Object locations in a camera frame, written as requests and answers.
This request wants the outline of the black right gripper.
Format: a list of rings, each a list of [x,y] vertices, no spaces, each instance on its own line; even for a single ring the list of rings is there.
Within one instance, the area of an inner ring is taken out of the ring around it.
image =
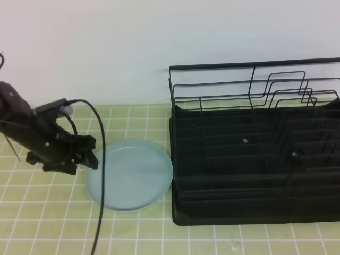
[[[98,169],[96,139],[78,134],[65,113],[42,114],[29,108],[15,112],[1,106],[1,133],[27,148],[26,162],[41,163],[44,172],[75,175],[77,164]]]

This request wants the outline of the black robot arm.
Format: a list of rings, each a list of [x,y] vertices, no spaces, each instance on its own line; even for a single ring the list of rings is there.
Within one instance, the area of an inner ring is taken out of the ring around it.
[[[32,109],[8,83],[1,82],[1,133],[28,150],[26,162],[42,164],[45,172],[75,175],[77,166],[98,168],[90,135],[69,133],[57,119],[70,119],[71,106],[63,98]]]

